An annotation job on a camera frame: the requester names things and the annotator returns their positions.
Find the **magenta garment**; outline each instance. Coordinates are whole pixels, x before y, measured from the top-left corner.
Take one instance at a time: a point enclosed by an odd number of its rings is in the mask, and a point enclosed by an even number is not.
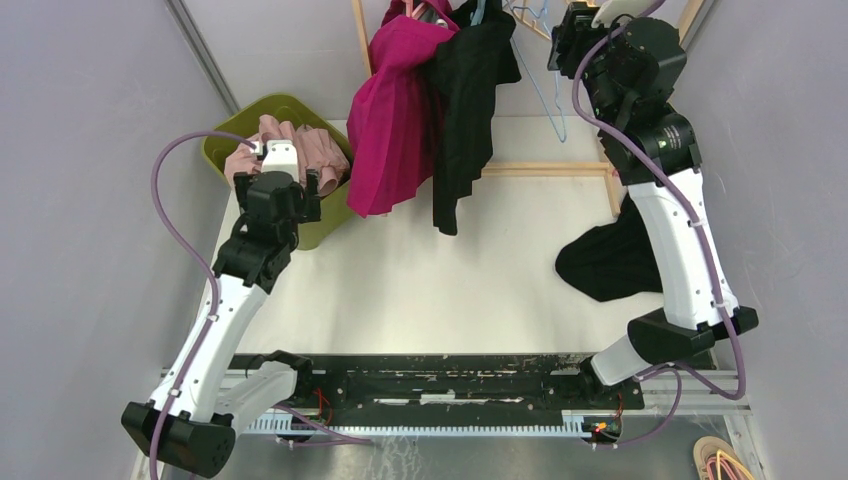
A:
[[[403,14],[392,0],[369,50],[375,73],[356,92],[347,120],[354,161],[347,203],[365,217],[388,213],[433,175],[444,112],[441,97],[418,71],[459,27],[448,0],[427,0],[448,28]]]

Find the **black cloth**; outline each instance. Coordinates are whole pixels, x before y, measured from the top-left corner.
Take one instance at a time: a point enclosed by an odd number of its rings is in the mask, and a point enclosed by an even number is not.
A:
[[[456,203],[471,195],[471,183],[492,158],[495,87],[521,80],[509,40],[515,19],[488,0],[483,22],[471,26],[477,0],[450,14],[460,27],[422,66],[429,82],[445,97],[442,144],[433,173],[433,225],[456,235]]]
[[[565,246],[556,271],[572,287],[605,302],[638,292],[662,292],[645,222],[630,199],[615,223],[595,227]]]

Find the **pink garment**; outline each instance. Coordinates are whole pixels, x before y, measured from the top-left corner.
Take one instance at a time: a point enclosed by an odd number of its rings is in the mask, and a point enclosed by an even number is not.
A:
[[[370,45],[374,76],[353,97],[347,202],[363,217],[390,212],[433,175],[444,113],[439,94],[417,67],[459,27],[446,15],[452,11],[448,0],[425,1],[448,28],[406,17],[403,0],[392,0]]]
[[[323,128],[301,125],[295,130],[291,122],[280,123],[271,115],[259,117],[259,133],[250,137],[251,142],[268,140],[291,140],[297,150],[297,166],[300,183],[306,185],[306,170],[318,172],[318,195],[325,197],[338,187],[345,173],[350,170],[350,162],[338,144]],[[247,145],[239,144],[224,164],[224,176],[233,184],[233,176],[239,172],[259,173],[260,162]]]

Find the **green laundry basket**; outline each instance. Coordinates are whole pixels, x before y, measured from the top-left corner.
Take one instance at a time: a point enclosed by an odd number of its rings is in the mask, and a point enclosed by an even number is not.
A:
[[[247,138],[256,134],[261,115],[273,115],[281,122],[288,120],[294,124],[295,128],[306,124],[314,128],[326,129],[330,132],[330,137],[339,144],[339,148],[344,152],[348,161],[353,164],[353,152],[350,149],[347,137],[291,95],[277,93],[262,97],[230,117],[226,122],[215,127],[215,130],[235,133]],[[201,145],[203,156],[221,174],[224,181],[226,181],[224,162],[237,146],[238,142],[220,137],[207,137]],[[321,221],[305,223],[300,226],[298,250],[312,250],[317,247],[327,235],[353,216],[353,210],[347,206],[349,190],[350,182],[344,179],[343,183],[333,193],[321,199]]]

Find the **gray wall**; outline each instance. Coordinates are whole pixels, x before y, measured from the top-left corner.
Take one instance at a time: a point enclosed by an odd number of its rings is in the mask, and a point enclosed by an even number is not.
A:
[[[717,2],[674,105],[695,125],[725,272],[760,312],[742,345],[770,478],[844,478],[848,3],[798,8]]]
[[[3,2],[0,71],[0,478],[126,478],[121,412],[202,288],[150,167],[225,113],[161,1]],[[166,208],[208,256],[225,186],[197,144],[169,160]]]

